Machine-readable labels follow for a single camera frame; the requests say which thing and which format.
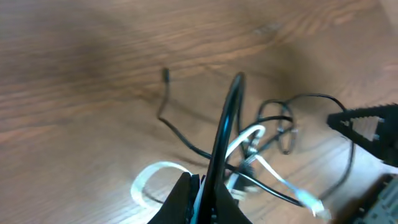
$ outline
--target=cable connector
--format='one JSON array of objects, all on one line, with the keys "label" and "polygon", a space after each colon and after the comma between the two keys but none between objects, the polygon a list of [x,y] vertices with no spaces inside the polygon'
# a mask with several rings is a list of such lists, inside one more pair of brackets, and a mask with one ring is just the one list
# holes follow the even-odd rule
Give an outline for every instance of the cable connector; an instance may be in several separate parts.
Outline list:
[{"label": "cable connector", "polygon": [[323,206],[322,201],[317,199],[309,192],[302,189],[297,189],[294,190],[294,195],[298,201],[311,210],[314,217],[322,218],[325,221],[331,219],[330,212]]}]

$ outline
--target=white cable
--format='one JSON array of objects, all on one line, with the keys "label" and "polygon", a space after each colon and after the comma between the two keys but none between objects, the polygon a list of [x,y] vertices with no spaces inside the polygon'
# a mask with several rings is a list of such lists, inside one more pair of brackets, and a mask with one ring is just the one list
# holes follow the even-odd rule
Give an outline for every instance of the white cable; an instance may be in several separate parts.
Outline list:
[{"label": "white cable", "polygon": [[311,210],[314,217],[320,217],[324,220],[329,220],[331,218],[329,210],[327,210],[322,201],[307,192],[306,190],[302,190],[287,180],[283,179],[272,167],[268,164],[268,162],[261,156],[255,155],[255,158],[279,181],[285,184],[288,188],[290,188],[297,200],[300,201],[304,206]]},{"label": "white cable", "polygon": [[263,165],[277,180],[281,181],[291,190],[297,190],[297,187],[293,184],[289,183],[287,180],[283,179],[272,167],[268,164],[268,162],[261,156],[255,155],[256,159]]},{"label": "white cable", "polygon": [[266,128],[260,124],[251,126],[247,130],[242,132],[233,142],[231,142],[231,144],[229,144],[228,149],[226,151],[225,158],[227,158],[242,142],[246,141],[248,139],[248,137],[255,131],[258,131],[258,132],[253,139],[252,145],[257,146],[260,138],[266,132]]},{"label": "white cable", "polygon": [[152,177],[152,175],[154,175],[160,169],[167,168],[167,167],[173,167],[173,168],[180,169],[184,172],[189,172],[189,170],[187,170],[185,167],[178,165],[174,162],[162,161],[162,162],[156,162],[154,164],[147,166],[143,171],[141,171],[141,173],[138,174],[138,176],[132,183],[131,189],[130,189],[130,194],[131,194],[132,199],[134,201],[136,201],[140,206],[142,206],[144,208],[155,208],[155,209],[160,208],[160,205],[158,207],[148,205],[142,198],[142,191],[144,190],[144,186],[145,186],[146,182],[150,179],[150,177]]}]

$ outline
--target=table surface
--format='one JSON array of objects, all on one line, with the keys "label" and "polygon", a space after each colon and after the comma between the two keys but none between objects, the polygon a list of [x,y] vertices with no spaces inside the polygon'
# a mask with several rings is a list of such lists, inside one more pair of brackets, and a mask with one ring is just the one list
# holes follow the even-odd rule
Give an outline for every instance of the table surface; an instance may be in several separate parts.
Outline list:
[{"label": "table surface", "polygon": [[[155,118],[163,67],[172,76],[165,116],[208,152],[239,71],[244,124],[262,101],[297,93],[333,95],[347,108],[398,100],[398,38],[376,0],[5,0],[0,15],[1,223],[145,223],[154,211],[129,193],[145,166],[173,161],[205,174],[208,161]],[[264,157],[320,194],[347,163],[348,142],[325,124],[338,108],[305,99],[293,109],[294,152],[273,146]],[[397,170],[358,148],[325,205],[338,216],[388,172]],[[178,175],[161,171],[147,190],[164,200]],[[240,207],[253,223],[321,223],[261,191]]]}]

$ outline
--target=black object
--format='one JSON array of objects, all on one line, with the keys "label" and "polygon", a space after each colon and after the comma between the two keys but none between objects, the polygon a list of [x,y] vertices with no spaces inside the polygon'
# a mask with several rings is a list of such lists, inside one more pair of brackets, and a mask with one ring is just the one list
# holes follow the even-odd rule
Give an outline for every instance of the black object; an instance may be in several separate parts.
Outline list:
[{"label": "black object", "polygon": [[[225,155],[234,117],[238,110],[239,95],[243,90],[244,76],[237,74],[226,97],[220,123],[217,130],[213,153],[211,155],[203,194],[198,211],[198,223],[251,223],[234,203],[231,194],[223,184]],[[149,222],[157,223],[190,223],[193,202],[191,193],[192,179],[187,173],[181,175],[164,205]]]},{"label": "black object", "polygon": [[148,224],[186,224],[193,215],[199,190],[199,175],[181,174],[166,201]]},{"label": "black object", "polygon": [[[374,137],[369,140],[352,129],[359,118],[377,117]],[[398,105],[360,108],[331,114],[327,121],[330,128],[340,132],[385,164],[398,167]]]}]

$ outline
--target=black cable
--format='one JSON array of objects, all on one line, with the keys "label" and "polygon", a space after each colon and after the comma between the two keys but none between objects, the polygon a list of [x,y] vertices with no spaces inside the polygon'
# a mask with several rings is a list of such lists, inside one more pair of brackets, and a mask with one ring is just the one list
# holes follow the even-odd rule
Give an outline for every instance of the black cable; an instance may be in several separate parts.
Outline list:
[{"label": "black cable", "polygon": [[[169,74],[169,70],[167,68],[165,68],[163,70],[163,78],[164,78],[164,82],[165,82],[165,95],[164,95],[164,99],[163,102],[157,112],[157,118],[163,122],[164,124],[166,124],[170,130],[173,131],[173,133],[192,151],[194,151],[195,153],[207,158],[207,159],[211,159],[211,155],[199,148],[197,148],[196,146],[194,146],[183,134],[181,134],[181,132],[174,126],[172,125],[169,121],[167,121],[166,119],[164,119],[163,117],[161,117],[162,112],[169,100],[169,94],[170,94],[170,89],[169,89],[169,85],[170,85],[170,74]],[[343,111],[346,111],[346,108],[343,106],[342,103],[340,103],[336,98],[329,96],[329,95],[324,95],[324,94],[314,94],[314,93],[310,93],[310,94],[300,94],[297,96],[292,97],[291,99],[287,100],[287,101],[279,101],[279,100],[267,100],[265,102],[263,102],[259,108],[257,117],[256,117],[256,121],[253,122],[252,124],[250,124],[248,127],[241,129],[241,107],[242,107],[242,101],[243,101],[243,92],[239,93],[239,103],[238,103],[238,111],[236,114],[237,117],[237,125],[236,125],[236,131],[238,134],[240,134],[241,132],[245,131],[247,128],[250,128],[253,125],[257,125],[257,124],[261,124],[263,122],[267,122],[267,121],[272,121],[272,120],[278,120],[278,133],[271,137],[270,139],[268,139],[266,141],[266,143],[264,143],[262,146],[259,147],[258,151],[255,153],[252,153],[250,155],[246,154],[246,149],[244,147],[243,144],[241,144],[241,150],[242,152],[245,154],[245,160],[244,162],[250,162],[251,160],[253,160],[254,156],[256,154],[260,154],[263,151],[265,151],[266,149],[268,149],[271,144],[275,141],[279,142],[278,146],[279,146],[279,151],[283,154],[288,154],[292,151],[292,148],[294,146],[294,141],[295,141],[295,120],[293,117],[293,112],[292,110],[289,108],[289,104],[291,102],[293,102],[294,100],[297,100],[299,98],[302,97],[307,97],[307,96],[312,96],[312,97],[321,97],[321,98],[328,98],[332,101],[334,101]],[[269,103],[278,103],[282,106],[281,112],[279,116],[268,116],[268,117],[262,117],[262,113],[264,111],[264,108],[266,107],[266,105],[268,105]],[[291,123],[291,125],[288,128],[283,128],[282,127],[282,121],[289,121]],[[290,139],[290,144],[288,146],[287,149],[283,149],[282,148],[282,143],[280,141],[281,137],[286,135],[286,134],[291,134],[292,137]],[[352,163],[353,163],[353,157],[354,157],[354,143],[351,143],[351,149],[350,149],[350,154],[349,154],[349,160],[348,160],[348,165],[346,167],[346,170],[342,176],[342,178],[336,183],[334,184],[332,187],[330,187],[328,190],[326,190],[324,193],[321,194],[320,199],[324,200],[325,198],[327,198],[328,196],[330,196],[339,186],[341,186],[348,178],[349,173],[351,172],[351,168],[352,168]],[[250,180],[252,183],[254,183],[256,186],[260,187],[261,189],[265,190],[266,192],[269,192],[270,194],[281,198],[282,200],[285,200],[287,202],[290,202],[294,205],[300,206],[302,207],[303,205],[297,201],[294,198],[291,198],[287,195],[284,195],[268,186],[266,186],[265,184],[263,184],[262,182],[256,180],[255,178],[246,176],[242,173],[240,173],[238,171],[238,168],[235,166],[232,166],[231,164],[226,163],[225,164],[225,168],[229,169],[237,174],[239,174],[240,176]]]}]

